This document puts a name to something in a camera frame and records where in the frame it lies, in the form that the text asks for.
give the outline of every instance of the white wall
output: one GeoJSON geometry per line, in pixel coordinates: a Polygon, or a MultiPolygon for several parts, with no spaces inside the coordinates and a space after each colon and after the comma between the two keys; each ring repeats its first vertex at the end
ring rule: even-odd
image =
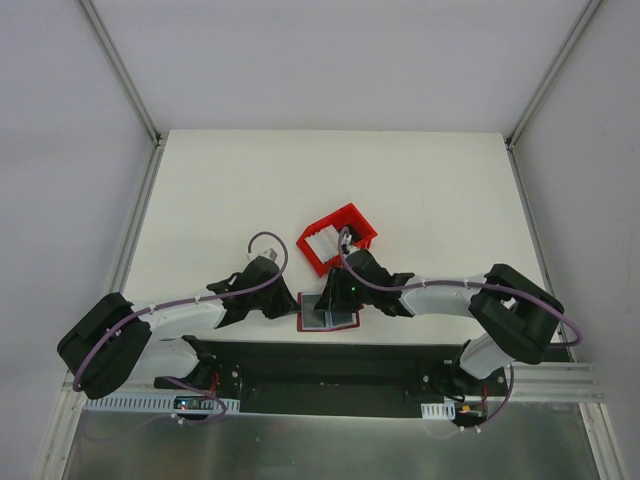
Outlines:
{"type": "Polygon", "coordinates": [[[640,478],[640,3],[610,1],[516,149],[557,294],[640,478]]]}
{"type": "Polygon", "coordinates": [[[508,133],[585,0],[96,0],[171,128],[508,133]]]}
{"type": "Polygon", "coordinates": [[[104,292],[150,144],[74,2],[0,3],[0,478],[29,478],[56,345],[104,292]]]}

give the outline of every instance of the open red box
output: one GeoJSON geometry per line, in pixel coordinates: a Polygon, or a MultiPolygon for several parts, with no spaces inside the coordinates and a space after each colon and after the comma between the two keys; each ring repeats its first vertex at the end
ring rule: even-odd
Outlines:
{"type": "Polygon", "coordinates": [[[304,232],[302,232],[302,235],[296,242],[296,245],[298,245],[298,248],[302,251],[304,256],[307,257],[307,260],[309,260],[309,263],[311,263],[311,266],[319,277],[326,275],[330,268],[339,267],[340,257],[336,255],[327,263],[322,263],[307,243],[306,238],[318,233],[320,230],[330,225],[333,225],[338,232],[346,226],[351,227],[350,230],[356,233],[357,241],[354,244],[358,248],[369,248],[371,246],[371,240],[378,235],[353,203],[349,203],[321,220],[309,225],[305,228],[304,232]]]}

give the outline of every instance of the red box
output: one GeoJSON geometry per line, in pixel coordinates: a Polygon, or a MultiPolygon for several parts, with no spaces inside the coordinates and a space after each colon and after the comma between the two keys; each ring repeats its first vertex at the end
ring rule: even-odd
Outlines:
{"type": "Polygon", "coordinates": [[[371,246],[371,240],[378,235],[353,203],[349,203],[323,219],[309,225],[305,228],[304,232],[302,232],[296,245],[298,245],[298,248],[304,256],[307,257],[307,260],[309,260],[309,263],[311,263],[311,266],[319,277],[326,275],[330,268],[339,267],[341,264],[340,257],[336,255],[327,263],[322,263],[305,239],[329,225],[333,225],[338,232],[347,225],[351,226],[360,236],[360,239],[354,244],[358,248],[369,248],[371,246]]]}

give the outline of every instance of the white table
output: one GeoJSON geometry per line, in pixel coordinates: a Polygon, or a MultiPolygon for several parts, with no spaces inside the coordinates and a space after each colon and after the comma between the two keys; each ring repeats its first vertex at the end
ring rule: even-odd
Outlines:
{"type": "MultiPolygon", "coordinates": [[[[295,245],[303,229],[353,202],[378,232],[371,252],[390,272],[429,277],[508,263],[542,285],[499,134],[173,130],[137,243],[128,300],[186,297],[242,270],[259,230],[290,251],[292,294],[320,292],[295,245]]],[[[256,248],[274,246],[264,239],[256,248]]],[[[483,331],[472,319],[390,318],[371,307],[358,329],[299,333],[296,317],[245,321],[202,339],[455,344],[483,331]]]]}

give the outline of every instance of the gray floor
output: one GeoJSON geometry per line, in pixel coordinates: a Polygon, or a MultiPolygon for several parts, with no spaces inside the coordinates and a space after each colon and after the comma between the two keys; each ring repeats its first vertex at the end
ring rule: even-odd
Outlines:
{"type": "MultiPolygon", "coordinates": [[[[111,437],[145,414],[84,412],[111,437]]],[[[575,405],[511,404],[482,433],[447,422],[229,416],[209,426],[161,419],[106,444],[79,433],[65,479],[597,479],[575,405]]]]}

